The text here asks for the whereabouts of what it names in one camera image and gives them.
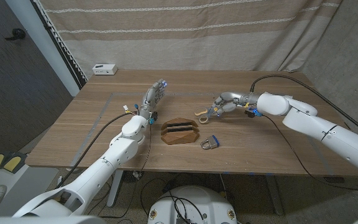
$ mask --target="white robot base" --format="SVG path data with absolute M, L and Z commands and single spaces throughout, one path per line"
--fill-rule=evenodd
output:
M 188 185 L 163 194 L 149 211 L 148 224 L 186 223 L 175 210 L 186 216 L 189 223 L 236 224 L 233 206 L 221 195 L 206 187 Z

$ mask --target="floor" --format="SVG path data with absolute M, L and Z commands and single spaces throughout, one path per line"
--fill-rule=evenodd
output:
M 60 169 L 55 180 L 51 183 L 52 190 L 61 175 L 67 171 Z M 77 175 L 71 176 L 67 183 Z M 177 173 L 145 172 L 136 184 L 123 182 L 113 208 L 105 207 L 107 198 L 92 201 L 86 214 L 120 216 L 129 210 L 124 218 L 107 218 L 106 223 L 118 223 L 123 219 L 129 219 L 132 223 L 147 223 L 147 216 L 140 205 L 140 191 L 142 187 L 154 178 L 161 178 L 168 182 Z M 273 211 L 269 191 L 265 177 L 262 175 L 223 175 L 229 201 L 235 208 L 237 218 L 242 224 L 258 223 L 354 223 L 358 220 L 358 192 L 337 189 L 313 180 L 310 177 L 276 177 L 285 215 L 278 216 Z M 358 178 L 346 178 L 340 186 L 358 188 Z M 181 185 L 204 185 L 220 192 L 221 182 L 217 174 L 180 174 L 175 182 L 175 187 Z M 146 210 L 161 196 L 165 184 L 161 181 L 150 183 L 142 196 Z M 108 192 L 105 185 L 95 199 L 103 198 Z

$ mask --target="door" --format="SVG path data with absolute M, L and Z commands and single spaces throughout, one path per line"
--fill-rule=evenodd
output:
M 30 36 L 0 0 L 0 151 L 18 151 L 47 129 L 72 100 Z

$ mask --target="gray wall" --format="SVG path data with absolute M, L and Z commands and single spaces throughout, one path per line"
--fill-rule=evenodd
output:
M 358 1 L 342 1 L 301 71 L 324 96 L 358 121 Z M 350 121 L 346 123 L 358 133 Z
M 48 32 L 45 30 L 38 14 L 30 1 L 6 0 L 18 20 L 31 36 L 38 49 L 44 55 L 53 71 L 57 74 L 71 96 L 76 96 L 80 89 L 74 81 L 65 62 L 60 56 Z

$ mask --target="small white box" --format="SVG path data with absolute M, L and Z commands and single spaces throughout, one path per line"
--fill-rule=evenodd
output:
M 114 75 L 117 67 L 115 64 L 96 64 L 92 70 L 95 75 Z

